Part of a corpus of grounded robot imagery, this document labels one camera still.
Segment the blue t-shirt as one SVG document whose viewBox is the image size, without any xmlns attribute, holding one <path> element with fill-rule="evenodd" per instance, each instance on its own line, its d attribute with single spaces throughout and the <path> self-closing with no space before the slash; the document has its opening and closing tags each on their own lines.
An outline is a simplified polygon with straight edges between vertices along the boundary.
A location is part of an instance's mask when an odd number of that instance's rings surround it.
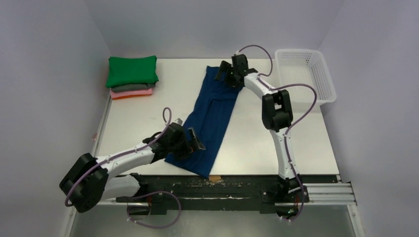
<svg viewBox="0 0 419 237">
<path fill-rule="evenodd" d="M 194 128 L 205 150 L 192 153 L 185 160 L 169 154 L 166 163 L 207 178 L 215 163 L 241 88 L 229 87 L 215 80 L 219 67 L 207 66 L 200 93 L 193 111 L 184 123 Z"/>
</svg>

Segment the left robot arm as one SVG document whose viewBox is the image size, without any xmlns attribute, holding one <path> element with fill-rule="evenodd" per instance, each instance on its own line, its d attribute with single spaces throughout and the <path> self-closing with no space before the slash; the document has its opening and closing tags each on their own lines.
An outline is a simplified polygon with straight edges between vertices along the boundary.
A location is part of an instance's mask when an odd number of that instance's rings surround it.
<svg viewBox="0 0 419 237">
<path fill-rule="evenodd" d="M 65 206 L 73 206 L 83 213 L 100 201 L 112 198 L 127 197 L 141 202 L 147 197 L 146 183 L 137 174 L 126 175 L 126 171 L 155 163 L 168 155 L 185 160 L 201 150 L 205 150 L 205 146 L 194 128 L 184 129 L 173 122 L 163 131 L 122 152 L 98 157 L 83 154 L 59 184 L 66 195 Z"/>
</svg>

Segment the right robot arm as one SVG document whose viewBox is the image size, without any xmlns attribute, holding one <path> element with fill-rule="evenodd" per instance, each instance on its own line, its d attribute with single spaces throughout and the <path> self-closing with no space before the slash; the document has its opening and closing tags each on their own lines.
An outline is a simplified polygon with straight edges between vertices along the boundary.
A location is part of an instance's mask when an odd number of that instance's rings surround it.
<svg viewBox="0 0 419 237">
<path fill-rule="evenodd" d="M 289 92 L 274 90 L 254 68 L 250 68 L 243 54 L 231 57 L 232 62 L 222 61 L 215 80 L 225 82 L 229 87 L 245 87 L 261 100 L 261 119 L 270 132 L 278 161 L 278 188 L 276 196 L 289 201 L 296 193 L 305 194 L 304 185 L 291 150 L 289 135 L 293 121 L 293 110 Z"/>
</svg>

